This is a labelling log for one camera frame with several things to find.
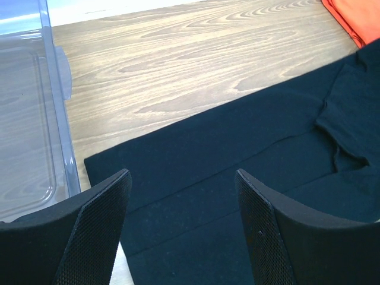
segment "clear plastic container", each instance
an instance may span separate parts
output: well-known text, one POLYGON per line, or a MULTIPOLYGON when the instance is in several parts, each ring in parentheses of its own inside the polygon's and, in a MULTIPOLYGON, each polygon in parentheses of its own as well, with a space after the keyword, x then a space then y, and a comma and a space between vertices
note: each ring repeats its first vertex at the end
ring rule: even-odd
POLYGON ((0 221, 80 192, 64 100, 71 73, 45 0, 0 0, 0 221))

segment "orange cloth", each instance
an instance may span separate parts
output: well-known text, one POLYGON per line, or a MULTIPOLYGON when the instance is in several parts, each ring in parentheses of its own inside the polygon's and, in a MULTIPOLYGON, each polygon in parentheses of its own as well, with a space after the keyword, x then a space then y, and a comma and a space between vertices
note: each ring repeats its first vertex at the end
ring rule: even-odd
POLYGON ((358 47, 380 38, 380 0, 322 0, 322 3, 358 47))

